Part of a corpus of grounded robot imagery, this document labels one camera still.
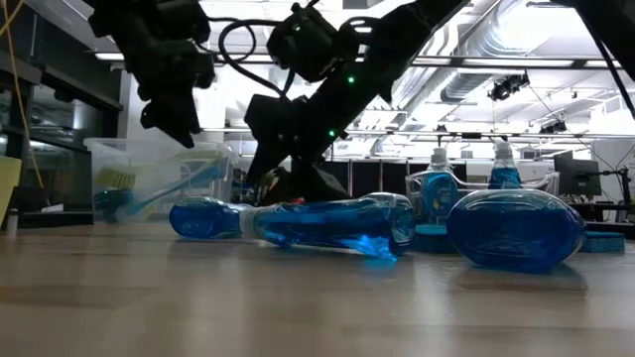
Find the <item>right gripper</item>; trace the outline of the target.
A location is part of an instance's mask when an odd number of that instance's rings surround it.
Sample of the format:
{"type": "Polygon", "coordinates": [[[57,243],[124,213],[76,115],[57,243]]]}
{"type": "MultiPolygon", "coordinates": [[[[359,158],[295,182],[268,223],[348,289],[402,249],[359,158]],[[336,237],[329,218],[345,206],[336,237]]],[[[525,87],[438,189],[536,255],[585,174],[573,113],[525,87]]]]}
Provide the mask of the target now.
{"type": "Polygon", "coordinates": [[[252,96],[244,121],[257,141],[247,173],[257,182],[287,157],[292,161],[292,193],[305,201],[350,199],[335,176],[304,162],[316,162],[337,138],[346,138],[346,124],[337,124],[311,109],[306,97],[293,101],[262,94],[252,96]]]}

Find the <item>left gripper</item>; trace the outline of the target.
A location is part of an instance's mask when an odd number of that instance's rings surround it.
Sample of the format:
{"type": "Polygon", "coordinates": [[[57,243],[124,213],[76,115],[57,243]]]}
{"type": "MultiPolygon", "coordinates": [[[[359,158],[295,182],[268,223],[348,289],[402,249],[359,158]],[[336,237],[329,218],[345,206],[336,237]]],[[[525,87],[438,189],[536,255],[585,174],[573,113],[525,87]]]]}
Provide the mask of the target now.
{"type": "Polygon", "coordinates": [[[193,89],[207,88],[214,78],[213,56],[201,52],[124,55],[125,68],[138,82],[137,94],[146,103],[144,129],[157,128],[185,148],[193,148],[196,108],[193,89]]]}

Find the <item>blue Dawn dish soap bottle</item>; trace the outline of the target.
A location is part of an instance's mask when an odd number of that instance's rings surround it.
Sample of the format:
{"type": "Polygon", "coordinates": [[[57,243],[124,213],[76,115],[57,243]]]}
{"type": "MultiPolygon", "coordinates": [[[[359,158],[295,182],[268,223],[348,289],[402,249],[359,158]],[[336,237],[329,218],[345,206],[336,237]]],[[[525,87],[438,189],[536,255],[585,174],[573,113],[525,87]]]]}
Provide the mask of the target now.
{"type": "Polygon", "coordinates": [[[175,204],[169,221],[181,237],[194,240],[238,238],[239,216],[248,204],[226,203],[208,196],[189,196],[175,204]]]}
{"type": "Polygon", "coordinates": [[[431,162],[422,178],[421,196],[424,222],[445,225],[458,201],[458,186],[445,148],[434,148],[431,162]]]}
{"type": "Polygon", "coordinates": [[[280,247],[350,249],[388,260],[396,260],[407,252],[416,233],[410,200],[388,192],[348,200],[278,203],[246,209],[239,215],[239,224],[243,237],[280,247]]]}
{"type": "Polygon", "coordinates": [[[580,249],[585,223],[550,193],[487,189],[465,196],[452,208],[446,231],[457,252],[477,266],[543,273],[580,249]]]}
{"type": "Polygon", "coordinates": [[[495,158],[488,183],[489,189],[515,189],[522,187],[516,167],[513,150],[508,142],[495,144],[495,158]]]}

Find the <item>green bristle dish brush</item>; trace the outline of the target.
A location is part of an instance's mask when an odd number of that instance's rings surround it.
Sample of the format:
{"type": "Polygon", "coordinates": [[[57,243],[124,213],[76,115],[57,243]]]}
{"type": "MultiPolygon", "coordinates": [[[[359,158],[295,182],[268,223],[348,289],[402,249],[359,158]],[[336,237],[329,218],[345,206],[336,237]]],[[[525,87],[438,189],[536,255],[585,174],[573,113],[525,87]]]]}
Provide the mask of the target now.
{"type": "Polygon", "coordinates": [[[133,166],[112,164],[104,166],[96,175],[95,182],[116,189],[148,188],[153,184],[175,179],[181,166],[191,163],[213,163],[221,158],[221,153],[212,151],[194,151],[160,159],[152,163],[133,166]]]}

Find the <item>blue scrub sponge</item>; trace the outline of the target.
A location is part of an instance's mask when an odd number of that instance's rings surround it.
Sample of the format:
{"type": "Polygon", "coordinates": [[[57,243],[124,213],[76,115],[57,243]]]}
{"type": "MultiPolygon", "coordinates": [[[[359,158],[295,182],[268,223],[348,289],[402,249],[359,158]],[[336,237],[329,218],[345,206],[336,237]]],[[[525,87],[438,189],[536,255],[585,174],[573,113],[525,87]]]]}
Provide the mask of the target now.
{"type": "Polygon", "coordinates": [[[455,247],[447,238],[446,227],[442,225],[417,225],[412,249],[431,254],[456,253],[455,247]]]}
{"type": "Polygon", "coordinates": [[[586,231],[579,251],[582,253],[623,253],[625,236],[618,232],[586,231]]]}

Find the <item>clear plastic storage bin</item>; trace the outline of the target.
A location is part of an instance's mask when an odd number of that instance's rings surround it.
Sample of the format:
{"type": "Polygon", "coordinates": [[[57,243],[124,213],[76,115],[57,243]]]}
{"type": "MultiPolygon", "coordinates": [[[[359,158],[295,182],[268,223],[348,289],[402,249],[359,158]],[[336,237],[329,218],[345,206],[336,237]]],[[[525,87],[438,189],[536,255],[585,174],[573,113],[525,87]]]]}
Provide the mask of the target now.
{"type": "MultiPolygon", "coordinates": [[[[233,164],[231,185],[226,184],[223,186],[223,188],[229,188],[228,193],[221,194],[218,188],[211,190],[208,185],[178,191],[174,195],[162,199],[161,203],[155,207],[152,214],[145,220],[128,223],[166,221],[174,204],[189,196],[208,196],[221,201],[230,199],[234,169],[238,163],[238,155],[225,144],[196,142],[193,148],[187,149],[172,140],[150,141],[141,139],[88,138],[84,141],[84,145],[91,154],[92,212],[93,221],[95,223],[121,224],[106,222],[102,214],[100,212],[96,213],[94,210],[93,196],[101,190],[108,189],[108,186],[95,182],[96,175],[104,166],[110,166],[112,164],[133,166],[152,163],[160,159],[175,156],[176,154],[212,150],[219,151],[221,153],[221,159],[228,159],[229,162],[233,164]]],[[[175,179],[164,183],[176,181],[181,176],[181,171],[178,171],[175,179]]]]}

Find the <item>black partition panels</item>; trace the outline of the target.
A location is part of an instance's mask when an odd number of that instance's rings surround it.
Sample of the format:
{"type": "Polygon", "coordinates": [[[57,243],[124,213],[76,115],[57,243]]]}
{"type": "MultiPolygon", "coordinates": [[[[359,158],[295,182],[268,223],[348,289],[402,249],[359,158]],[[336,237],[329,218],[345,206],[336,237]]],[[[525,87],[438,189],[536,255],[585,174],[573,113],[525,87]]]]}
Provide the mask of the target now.
{"type": "Polygon", "coordinates": [[[320,168],[335,176],[344,190],[359,197],[367,193],[387,191],[406,194],[407,175],[425,171],[427,163],[391,163],[379,161],[324,162],[320,168]]]}

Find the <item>dark glass cabinet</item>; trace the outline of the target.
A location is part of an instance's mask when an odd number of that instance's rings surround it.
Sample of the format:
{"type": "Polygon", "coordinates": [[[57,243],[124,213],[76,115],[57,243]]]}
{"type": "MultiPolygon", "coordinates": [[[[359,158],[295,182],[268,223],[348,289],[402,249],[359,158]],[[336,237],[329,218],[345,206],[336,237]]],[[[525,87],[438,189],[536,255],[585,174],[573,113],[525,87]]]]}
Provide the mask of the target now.
{"type": "Polygon", "coordinates": [[[122,105],[48,64],[0,50],[0,156],[22,161],[22,228],[91,224],[89,137],[113,137],[122,105]]]}

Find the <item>black computer monitor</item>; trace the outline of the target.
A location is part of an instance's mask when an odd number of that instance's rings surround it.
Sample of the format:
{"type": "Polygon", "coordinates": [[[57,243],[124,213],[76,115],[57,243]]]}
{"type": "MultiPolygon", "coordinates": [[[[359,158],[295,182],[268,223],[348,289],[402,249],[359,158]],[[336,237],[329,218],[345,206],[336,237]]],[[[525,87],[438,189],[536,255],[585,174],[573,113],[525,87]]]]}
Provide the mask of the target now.
{"type": "Polygon", "coordinates": [[[587,197],[602,195],[598,162],[577,160],[572,155],[562,154],[554,156],[554,165],[560,175],[560,194],[587,197]]]}

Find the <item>silver ceiling duct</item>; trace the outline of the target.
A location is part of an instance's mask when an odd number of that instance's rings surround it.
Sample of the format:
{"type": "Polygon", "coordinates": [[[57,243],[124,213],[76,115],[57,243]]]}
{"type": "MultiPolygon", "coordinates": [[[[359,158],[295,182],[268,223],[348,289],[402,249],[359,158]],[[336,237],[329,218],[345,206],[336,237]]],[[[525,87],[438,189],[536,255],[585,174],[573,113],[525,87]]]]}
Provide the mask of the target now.
{"type": "MultiPolygon", "coordinates": [[[[530,1],[501,0],[458,48],[457,54],[460,57],[524,57],[536,49],[551,36],[551,30],[543,24],[542,11],[527,6],[530,1]]],[[[460,102],[492,76],[493,73],[456,70],[440,98],[442,102],[460,102]]]]}

